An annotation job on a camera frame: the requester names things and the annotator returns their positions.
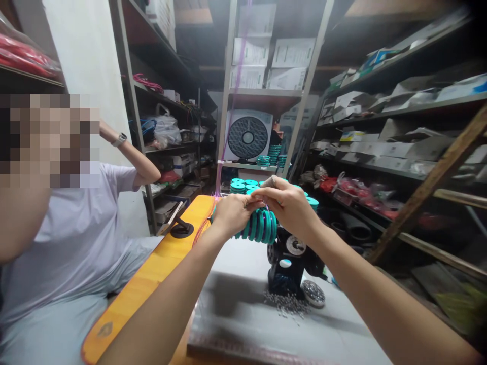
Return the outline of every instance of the fan grille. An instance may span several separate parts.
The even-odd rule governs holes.
[[[258,156],[267,145],[267,129],[255,117],[237,119],[228,133],[228,147],[239,158]]]

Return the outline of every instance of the forearm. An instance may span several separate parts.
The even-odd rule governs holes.
[[[36,237],[49,207],[50,188],[0,188],[0,264],[20,256]]]
[[[98,364],[168,364],[227,240],[218,227],[210,227],[128,321]]]
[[[476,364],[479,354],[328,227],[312,235],[318,256],[394,364]]]

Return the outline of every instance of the orange wooden board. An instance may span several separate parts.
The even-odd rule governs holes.
[[[152,294],[179,262],[191,250],[198,228],[204,222],[206,230],[210,223],[206,219],[213,211],[214,197],[199,195],[181,216],[185,222],[194,226],[191,236],[176,239],[168,234],[159,243],[154,252],[135,273],[112,304],[95,323],[85,338],[81,348],[81,356],[86,364],[96,364],[101,355],[113,341],[117,333],[128,322],[143,302]],[[202,360],[186,358],[186,343],[188,341],[190,323],[186,328],[181,342],[171,363],[197,364],[209,363]]]

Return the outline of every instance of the wristwatch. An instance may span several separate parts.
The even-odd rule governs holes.
[[[112,143],[112,146],[113,147],[118,147],[119,145],[121,145],[123,142],[125,142],[127,140],[127,136],[123,133],[120,133],[119,136],[118,136],[118,139]]]

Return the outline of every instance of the light gray pants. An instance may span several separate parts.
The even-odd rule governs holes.
[[[118,293],[157,247],[161,237],[134,239],[120,265],[83,293],[36,309],[2,333],[2,365],[81,365],[81,346]]]

